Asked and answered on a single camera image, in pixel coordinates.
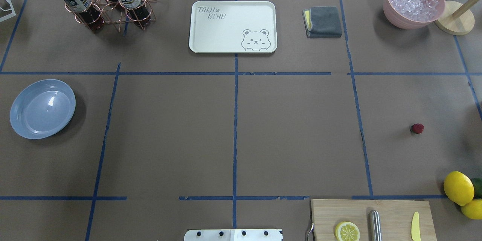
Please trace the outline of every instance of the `metal handle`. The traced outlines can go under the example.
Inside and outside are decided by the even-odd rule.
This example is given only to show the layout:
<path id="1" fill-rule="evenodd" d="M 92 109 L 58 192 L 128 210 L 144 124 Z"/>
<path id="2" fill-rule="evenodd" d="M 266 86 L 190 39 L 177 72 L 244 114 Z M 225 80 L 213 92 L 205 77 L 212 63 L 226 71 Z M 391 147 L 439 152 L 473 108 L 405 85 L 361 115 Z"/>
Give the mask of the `metal handle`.
<path id="1" fill-rule="evenodd" d="M 312 233 L 314 229 L 315 229 L 315 224 L 312 223 L 310 230 L 306 233 L 305 241 L 308 241 L 308 236 L 310 236 L 310 233 Z"/>
<path id="2" fill-rule="evenodd" d="M 370 229 L 372 230 L 372 241 L 382 241 L 382 229 L 380 227 L 380 215 L 376 210 L 370 211 Z"/>

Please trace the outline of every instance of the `metal rod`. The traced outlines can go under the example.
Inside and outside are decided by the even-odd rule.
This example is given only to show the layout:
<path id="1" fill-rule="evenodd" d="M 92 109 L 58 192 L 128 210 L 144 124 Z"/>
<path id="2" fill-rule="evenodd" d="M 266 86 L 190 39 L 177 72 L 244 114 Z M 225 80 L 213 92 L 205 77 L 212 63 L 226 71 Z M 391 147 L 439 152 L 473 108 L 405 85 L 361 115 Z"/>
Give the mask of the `metal rod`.
<path id="1" fill-rule="evenodd" d="M 370 229 L 372 230 L 372 241 L 382 241 L 380 215 L 376 210 L 371 210 L 369 216 L 370 216 Z"/>

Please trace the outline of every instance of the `cutting board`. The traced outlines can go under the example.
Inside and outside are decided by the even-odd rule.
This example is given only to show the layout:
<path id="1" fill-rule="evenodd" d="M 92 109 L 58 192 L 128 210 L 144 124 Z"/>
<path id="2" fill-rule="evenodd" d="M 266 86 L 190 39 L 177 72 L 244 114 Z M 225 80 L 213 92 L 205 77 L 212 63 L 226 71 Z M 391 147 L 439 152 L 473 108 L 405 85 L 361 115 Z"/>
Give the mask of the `cutting board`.
<path id="1" fill-rule="evenodd" d="M 360 229 L 360 241 L 371 241 L 368 213 L 377 210 L 384 241 L 411 241 L 414 212 L 420 214 L 422 241 L 437 241 L 430 205 L 425 200 L 311 200 L 316 241 L 336 241 L 339 222 L 351 221 Z"/>

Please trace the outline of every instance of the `blue tape line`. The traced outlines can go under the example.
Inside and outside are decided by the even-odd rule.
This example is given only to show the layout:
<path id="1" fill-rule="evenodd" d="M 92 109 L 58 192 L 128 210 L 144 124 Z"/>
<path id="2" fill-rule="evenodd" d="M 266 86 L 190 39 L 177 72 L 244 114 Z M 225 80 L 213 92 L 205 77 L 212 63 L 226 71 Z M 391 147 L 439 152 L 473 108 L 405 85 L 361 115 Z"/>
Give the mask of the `blue tape line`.
<path id="1" fill-rule="evenodd" d="M 93 200 L 83 196 L 0 196 L 0 200 Z M 127 200 L 127 197 L 97 197 L 96 200 Z"/>
<path id="2" fill-rule="evenodd" d="M 3 75 L 115 75 L 115 72 L 0 72 Z"/>
<path id="3" fill-rule="evenodd" d="M 240 73 L 240 76 L 330 76 L 331 73 L 290 73 L 290 72 L 245 72 Z"/>
<path id="4" fill-rule="evenodd" d="M 238 200 L 306 200 L 309 196 L 238 196 Z"/>
<path id="5" fill-rule="evenodd" d="M 237 227 L 236 196 L 238 181 L 238 54 L 234 54 L 234 143 L 233 143 L 233 229 Z"/>
<path id="6" fill-rule="evenodd" d="M 366 179 L 368 181 L 368 191 L 370 196 L 373 195 L 373 188 L 372 188 L 372 178 L 370 175 L 370 165 L 368 164 L 368 154 L 366 152 L 366 143 L 365 143 L 365 133 L 363 132 L 363 123 L 362 123 L 362 114 L 360 112 L 360 104 L 358 103 L 358 92 L 357 86 L 355 82 L 355 71 L 353 69 L 353 62 L 351 61 L 351 53 L 348 47 L 348 30 L 346 28 L 346 20 L 345 20 L 345 10 L 343 8 L 343 0 L 340 0 L 340 8 L 341 8 L 341 18 L 343 20 L 343 29 L 345 32 L 345 42 L 346 42 L 346 52 L 348 54 L 348 59 L 350 60 L 350 74 L 351 74 L 351 84 L 353 85 L 353 94 L 355 96 L 355 105 L 357 109 L 357 117 L 358 117 L 358 126 L 360 127 L 360 134 L 361 134 L 361 141 L 363 143 L 363 155 L 365 156 L 365 171 L 366 171 Z"/>
<path id="7" fill-rule="evenodd" d="M 479 99 L 477 98 L 477 94 L 475 93 L 474 85 L 472 84 L 472 79 L 470 78 L 470 75 L 468 73 L 467 64 L 465 64 L 464 55 L 462 54 L 462 49 L 460 49 L 460 45 L 458 43 L 458 39 L 456 35 L 453 36 L 453 40 L 455 40 L 457 51 L 460 56 L 460 61 L 462 61 L 462 65 L 464 66 L 465 75 L 467 76 L 467 80 L 468 80 L 468 85 L 470 86 L 470 91 L 472 92 L 472 97 L 474 98 L 475 106 L 477 107 L 477 111 L 479 111 L 479 117 L 480 117 L 480 120 L 482 121 L 482 109 L 480 108 Z"/>
<path id="8" fill-rule="evenodd" d="M 20 12 L 18 13 L 18 17 L 17 17 L 17 21 L 15 22 L 14 30 L 12 31 L 12 34 L 10 35 L 10 40 L 8 41 L 7 49 L 5 49 L 5 54 L 3 54 L 2 63 L 0 64 L 0 72 L 2 71 L 3 65 L 5 64 L 5 61 L 7 60 L 7 55 L 8 55 L 8 52 L 10 50 L 10 46 L 12 45 L 12 42 L 14 40 L 15 32 L 17 32 L 17 27 L 18 27 L 18 24 L 20 22 L 20 18 L 22 18 L 22 14 L 24 13 L 24 9 L 25 9 L 26 4 L 27 4 L 27 0 L 24 0 L 24 3 L 22 4 L 22 8 L 21 8 Z"/>
<path id="9" fill-rule="evenodd" d="M 446 195 L 371 195 L 352 196 L 352 200 L 418 200 L 424 198 L 447 198 Z"/>
<path id="10" fill-rule="evenodd" d="M 97 197 L 95 200 L 127 200 L 127 197 Z"/>
<path id="11" fill-rule="evenodd" d="M 104 162 L 105 145 L 106 145 L 106 142 L 107 142 L 107 133 L 108 133 L 109 127 L 110 127 L 110 116 L 112 114 L 112 106 L 114 104 L 114 98 L 115 98 L 115 95 L 116 95 L 117 81 L 119 80 L 119 70 L 120 69 L 121 69 L 121 64 L 119 63 L 117 65 L 116 78 L 114 80 L 114 88 L 112 89 L 112 96 L 110 97 L 110 107 L 109 107 L 109 113 L 107 114 L 107 124 L 105 125 L 104 141 L 102 143 L 102 150 L 100 152 L 100 159 L 99 159 L 99 167 L 98 167 L 98 170 L 97 170 L 97 177 L 95 179 L 95 187 L 94 187 L 94 190 L 93 190 L 93 197 L 94 198 L 97 197 L 97 193 L 98 193 L 98 190 L 99 190 L 100 176 L 101 176 L 101 172 L 102 172 L 102 164 Z M 90 215 L 89 215 L 89 223 L 87 224 L 87 232 L 85 234 L 85 241 L 89 241 L 90 231 L 91 231 L 91 228 L 92 228 L 93 213 L 95 211 L 95 202 L 96 202 L 96 200 L 93 199 L 92 205 L 91 205 L 91 212 L 90 212 Z"/>
<path id="12" fill-rule="evenodd" d="M 127 11 L 126 11 L 126 15 L 125 15 L 125 27 L 124 27 L 124 37 L 127 35 L 127 27 L 129 26 L 129 23 L 127 23 L 129 20 L 129 17 L 127 17 Z"/>
<path id="13" fill-rule="evenodd" d="M 465 73 L 348 73 L 355 76 L 465 76 Z"/>
<path id="14" fill-rule="evenodd" d="M 236 196 L 236 200 L 306 200 L 309 196 Z M 234 200 L 232 196 L 188 196 L 179 200 Z"/>
<path id="15" fill-rule="evenodd" d="M 96 203 L 95 200 L 93 200 L 91 203 L 91 212 L 89 214 L 89 223 L 87 224 L 87 231 L 85 233 L 85 241 L 89 241 L 89 238 L 90 238 L 90 231 L 92 229 L 93 212 L 95 210 L 95 203 Z"/>
<path id="16" fill-rule="evenodd" d="M 119 75 L 161 75 L 161 76 L 233 76 L 232 72 L 122 72 Z"/>
<path id="17" fill-rule="evenodd" d="M 232 196 L 189 196 L 179 197 L 179 200 L 233 200 Z"/>

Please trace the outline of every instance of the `bear illustration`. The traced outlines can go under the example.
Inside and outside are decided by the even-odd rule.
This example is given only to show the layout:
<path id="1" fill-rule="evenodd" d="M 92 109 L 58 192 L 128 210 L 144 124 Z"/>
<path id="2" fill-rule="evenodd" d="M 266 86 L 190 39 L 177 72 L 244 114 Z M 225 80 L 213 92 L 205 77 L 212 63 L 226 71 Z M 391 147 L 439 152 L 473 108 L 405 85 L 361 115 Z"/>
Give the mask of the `bear illustration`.
<path id="1" fill-rule="evenodd" d="M 263 29 L 259 32 L 246 29 L 243 31 L 244 39 L 241 42 L 241 46 L 246 51 L 267 51 L 271 46 L 271 42 L 268 39 L 268 30 Z"/>

